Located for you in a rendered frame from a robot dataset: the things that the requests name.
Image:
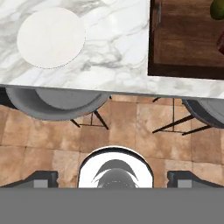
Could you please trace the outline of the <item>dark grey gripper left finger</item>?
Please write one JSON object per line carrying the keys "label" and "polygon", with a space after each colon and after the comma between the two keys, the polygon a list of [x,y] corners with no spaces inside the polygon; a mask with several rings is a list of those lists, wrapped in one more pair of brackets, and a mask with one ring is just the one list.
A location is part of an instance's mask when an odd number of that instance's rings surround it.
{"label": "dark grey gripper left finger", "polygon": [[4,185],[3,188],[58,188],[57,171],[35,171],[25,179]]}

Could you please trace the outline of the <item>white and black round object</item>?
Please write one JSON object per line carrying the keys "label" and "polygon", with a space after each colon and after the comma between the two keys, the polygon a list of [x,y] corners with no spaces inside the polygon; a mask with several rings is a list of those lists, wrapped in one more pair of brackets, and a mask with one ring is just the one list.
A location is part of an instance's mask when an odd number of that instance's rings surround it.
{"label": "white and black round object", "polygon": [[81,162],[78,188],[153,188],[154,174],[145,158],[134,150],[110,145],[94,150]]}

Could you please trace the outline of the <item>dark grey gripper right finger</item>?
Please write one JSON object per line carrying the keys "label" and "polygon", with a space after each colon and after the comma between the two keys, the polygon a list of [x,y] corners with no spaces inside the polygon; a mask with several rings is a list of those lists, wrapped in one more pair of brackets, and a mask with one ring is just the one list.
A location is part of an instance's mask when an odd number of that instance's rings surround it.
{"label": "dark grey gripper right finger", "polygon": [[191,171],[168,171],[167,187],[172,188],[222,188],[222,185],[204,180]]}

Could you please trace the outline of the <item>brown wooden tray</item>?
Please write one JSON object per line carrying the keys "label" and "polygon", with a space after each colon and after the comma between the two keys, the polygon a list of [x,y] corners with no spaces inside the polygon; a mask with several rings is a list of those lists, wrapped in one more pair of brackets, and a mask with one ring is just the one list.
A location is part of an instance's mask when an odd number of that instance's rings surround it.
{"label": "brown wooden tray", "polygon": [[224,21],[211,18],[212,1],[150,0],[148,75],[224,80]]}

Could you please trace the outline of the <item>dark red steak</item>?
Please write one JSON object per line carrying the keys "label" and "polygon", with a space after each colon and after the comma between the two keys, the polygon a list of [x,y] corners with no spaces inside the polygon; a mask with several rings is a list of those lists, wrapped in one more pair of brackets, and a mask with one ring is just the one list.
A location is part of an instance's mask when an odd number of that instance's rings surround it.
{"label": "dark red steak", "polygon": [[218,51],[224,55],[224,33],[222,33],[217,40],[217,48]]}

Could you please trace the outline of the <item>green kiwi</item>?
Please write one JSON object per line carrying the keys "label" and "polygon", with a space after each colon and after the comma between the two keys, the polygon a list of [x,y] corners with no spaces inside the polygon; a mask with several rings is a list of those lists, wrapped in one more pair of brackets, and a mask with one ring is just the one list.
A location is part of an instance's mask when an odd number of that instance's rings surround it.
{"label": "green kiwi", "polygon": [[224,19],[224,0],[213,0],[210,6],[210,15],[213,19]]}

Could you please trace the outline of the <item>white round plate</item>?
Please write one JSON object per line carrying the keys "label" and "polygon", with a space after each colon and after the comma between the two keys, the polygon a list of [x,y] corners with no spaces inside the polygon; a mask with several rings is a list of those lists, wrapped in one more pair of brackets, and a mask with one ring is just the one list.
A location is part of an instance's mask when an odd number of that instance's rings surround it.
{"label": "white round plate", "polygon": [[31,14],[17,33],[17,49],[31,65],[63,67],[74,60],[85,43],[85,27],[72,11],[55,7]]}

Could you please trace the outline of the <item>grey bar stool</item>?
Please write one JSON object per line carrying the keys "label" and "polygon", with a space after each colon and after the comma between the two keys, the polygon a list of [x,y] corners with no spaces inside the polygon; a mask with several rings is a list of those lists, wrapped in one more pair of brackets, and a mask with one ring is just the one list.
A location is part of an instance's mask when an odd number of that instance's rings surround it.
{"label": "grey bar stool", "polygon": [[71,121],[94,113],[107,129],[97,109],[110,97],[109,93],[86,90],[28,89],[7,87],[11,103],[28,116],[45,121]]}
{"label": "grey bar stool", "polygon": [[224,129],[224,102],[218,102],[218,100],[190,100],[182,99],[182,104],[185,106],[190,115],[183,117],[177,121],[172,120],[171,123],[155,129],[153,134],[158,132],[165,132],[168,128],[174,128],[176,125],[187,122],[192,119],[197,119],[204,123],[204,126],[197,129],[181,132],[183,136],[190,135],[202,130],[210,128]]}

